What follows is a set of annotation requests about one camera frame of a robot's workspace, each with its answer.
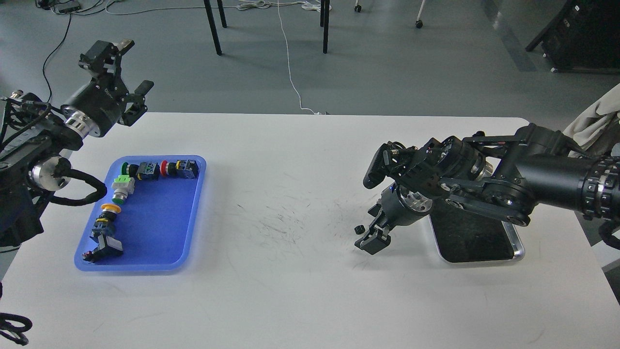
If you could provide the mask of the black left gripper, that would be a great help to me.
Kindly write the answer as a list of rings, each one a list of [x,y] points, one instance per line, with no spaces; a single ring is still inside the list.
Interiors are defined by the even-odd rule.
[[[133,46],[135,42],[131,39],[117,44],[98,40],[86,53],[80,54],[79,67],[91,75],[92,81],[61,108],[66,117],[64,125],[80,137],[104,137],[115,124],[133,126],[148,110],[145,97],[154,82],[144,80],[129,94],[121,78],[122,56]]]

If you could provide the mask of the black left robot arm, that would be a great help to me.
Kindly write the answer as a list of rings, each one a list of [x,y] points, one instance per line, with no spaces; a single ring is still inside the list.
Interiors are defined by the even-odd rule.
[[[146,111],[153,82],[130,92],[122,57],[133,40],[98,40],[80,56],[91,80],[56,108],[32,93],[14,91],[1,119],[1,252],[17,251],[44,231],[40,218],[49,203],[85,206],[107,194],[99,179],[73,169],[61,153],[78,151],[87,136],[104,137],[115,125],[132,126]]]

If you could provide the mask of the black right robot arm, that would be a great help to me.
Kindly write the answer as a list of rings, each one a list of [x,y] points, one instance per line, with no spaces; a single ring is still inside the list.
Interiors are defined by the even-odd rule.
[[[542,203],[600,218],[602,241],[619,248],[619,157],[583,150],[560,131],[529,124],[513,135],[483,131],[459,139],[429,141],[421,148],[386,142],[363,177],[372,189],[393,180],[368,212],[373,221],[355,227],[355,246],[376,254],[394,227],[432,212],[435,201],[462,211],[525,227]]]

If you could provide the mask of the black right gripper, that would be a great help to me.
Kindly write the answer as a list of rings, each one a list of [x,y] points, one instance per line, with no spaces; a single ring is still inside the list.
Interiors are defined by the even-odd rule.
[[[381,203],[368,209],[373,221],[362,237],[355,241],[355,247],[374,255],[388,247],[392,228],[408,226],[432,212],[433,201],[416,191],[402,186],[390,186],[381,192]]]

